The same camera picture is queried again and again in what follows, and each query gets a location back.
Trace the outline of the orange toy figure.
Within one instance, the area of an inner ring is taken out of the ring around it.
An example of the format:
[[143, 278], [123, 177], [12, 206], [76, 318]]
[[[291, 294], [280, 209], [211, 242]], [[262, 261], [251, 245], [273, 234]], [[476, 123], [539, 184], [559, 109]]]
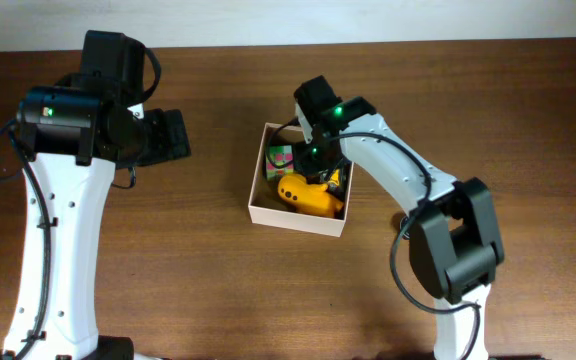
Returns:
[[344, 207], [341, 200], [328, 192], [327, 184], [308, 184], [307, 179], [297, 173], [284, 175], [277, 192], [300, 214], [334, 218]]

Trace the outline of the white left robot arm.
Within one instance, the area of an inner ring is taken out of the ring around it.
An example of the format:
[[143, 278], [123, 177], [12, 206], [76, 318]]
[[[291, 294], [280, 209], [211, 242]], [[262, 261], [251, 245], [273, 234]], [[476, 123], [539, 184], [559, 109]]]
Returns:
[[15, 314], [0, 359], [138, 359], [99, 333], [101, 222], [117, 170], [189, 156], [178, 110], [144, 111], [100, 92], [35, 87], [5, 126], [22, 162], [26, 229]]

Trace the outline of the red grey toy car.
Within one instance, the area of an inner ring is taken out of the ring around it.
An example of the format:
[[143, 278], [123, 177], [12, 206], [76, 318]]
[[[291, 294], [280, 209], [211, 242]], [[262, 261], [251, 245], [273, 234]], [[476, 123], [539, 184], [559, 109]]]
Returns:
[[323, 171], [319, 176], [319, 182], [325, 183], [327, 192], [339, 199], [344, 199], [347, 191], [348, 171], [345, 167], [335, 169], [331, 175]]

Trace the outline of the pastel puzzle cube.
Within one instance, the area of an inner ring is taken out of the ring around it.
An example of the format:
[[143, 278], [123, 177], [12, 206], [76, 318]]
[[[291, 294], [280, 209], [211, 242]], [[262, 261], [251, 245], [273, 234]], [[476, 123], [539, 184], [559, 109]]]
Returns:
[[266, 149], [265, 174], [268, 181], [279, 180], [294, 172], [294, 153], [291, 145], [269, 146]]

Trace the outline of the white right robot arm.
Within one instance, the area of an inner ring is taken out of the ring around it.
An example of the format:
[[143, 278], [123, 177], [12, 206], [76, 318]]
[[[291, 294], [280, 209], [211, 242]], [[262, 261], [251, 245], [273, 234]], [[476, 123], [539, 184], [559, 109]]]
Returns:
[[434, 357], [488, 358], [485, 306], [505, 251], [487, 186], [432, 165], [362, 97], [298, 95], [295, 102], [307, 142], [340, 151], [405, 212], [389, 266], [402, 295], [436, 318]]

